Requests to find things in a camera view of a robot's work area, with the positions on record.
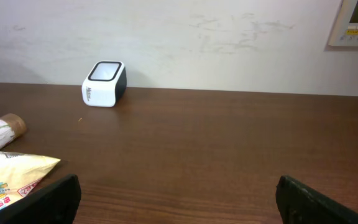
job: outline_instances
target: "plastic package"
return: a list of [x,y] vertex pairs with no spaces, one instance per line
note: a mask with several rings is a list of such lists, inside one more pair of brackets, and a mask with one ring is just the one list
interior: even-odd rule
[[0,118],[0,149],[15,138],[24,134],[27,127],[24,121],[15,114],[7,114]]
[[0,209],[22,199],[60,159],[0,152]]

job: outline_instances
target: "brown tabletop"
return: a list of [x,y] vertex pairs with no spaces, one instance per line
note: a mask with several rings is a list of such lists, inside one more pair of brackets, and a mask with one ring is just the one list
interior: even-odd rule
[[281,223],[283,174],[358,212],[358,97],[0,83],[6,113],[29,131],[4,151],[62,160],[41,186],[78,175],[75,223]]

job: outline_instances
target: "black object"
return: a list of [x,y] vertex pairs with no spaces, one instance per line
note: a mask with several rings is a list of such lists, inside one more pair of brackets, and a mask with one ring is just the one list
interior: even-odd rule
[[76,175],[68,175],[0,211],[0,224],[73,223],[81,200]]
[[276,203],[284,224],[353,224],[358,214],[289,176],[277,185]]
[[121,99],[121,97],[123,96],[126,88],[127,88],[127,71],[126,71],[126,69],[124,67],[124,69],[122,70],[121,75],[118,78],[116,89],[115,89],[115,92],[116,92],[116,104],[117,104],[118,100]]

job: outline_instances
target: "wall stain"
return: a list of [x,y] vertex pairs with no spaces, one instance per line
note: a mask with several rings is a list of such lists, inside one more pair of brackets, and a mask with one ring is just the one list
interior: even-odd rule
[[257,32],[254,32],[254,33],[252,34],[252,39],[253,39],[254,41],[258,39],[258,33],[257,33]]
[[204,18],[205,16],[204,15],[201,15],[201,14],[192,14],[190,15],[190,18],[192,19],[201,19],[201,18]]
[[19,26],[19,25],[14,25],[14,26],[12,27],[12,29],[13,29],[14,31],[22,31],[22,30],[25,30],[25,27],[21,27],[21,26]]
[[267,26],[272,26],[272,27],[277,27],[277,28],[284,28],[284,29],[293,29],[295,27],[295,24],[288,26],[285,24],[281,24],[280,21],[277,22],[264,22],[262,23],[263,25],[267,25]]
[[237,42],[211,42],[211,36],[206,35],[201,43],[200,53],[238,54],[244,50],[258,51],[258,47],[251,42],[251,39],[241,39]]
[[194,28],[197,28],[197,29],[200,29],[200,30],[207,30],[207,31],[213,31],[213,32],[225,32],[225,33],[232,32],[231,30],[221,30],[221,29],[212,29],[212,28],[198,27],[198,26],[196,26],[196,25],[191,25],[191,24],[189,24],[188,26],[194,27]]
[[203,26],[203,25],[206,25],[206,24],[217,22],[217,21],[219,21],[219,19],[204,19],[203,22],[197,23],[196,27],[200,27],[200,26]]
[[241,15],[241,19],[252,19],[254,18],[254,13],[246,12]]

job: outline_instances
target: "snack bag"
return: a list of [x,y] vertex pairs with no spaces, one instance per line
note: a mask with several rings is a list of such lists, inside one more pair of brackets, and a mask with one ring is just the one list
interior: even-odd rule
[[0,209],[28,195],[59,161],[47,156],[0,152]]

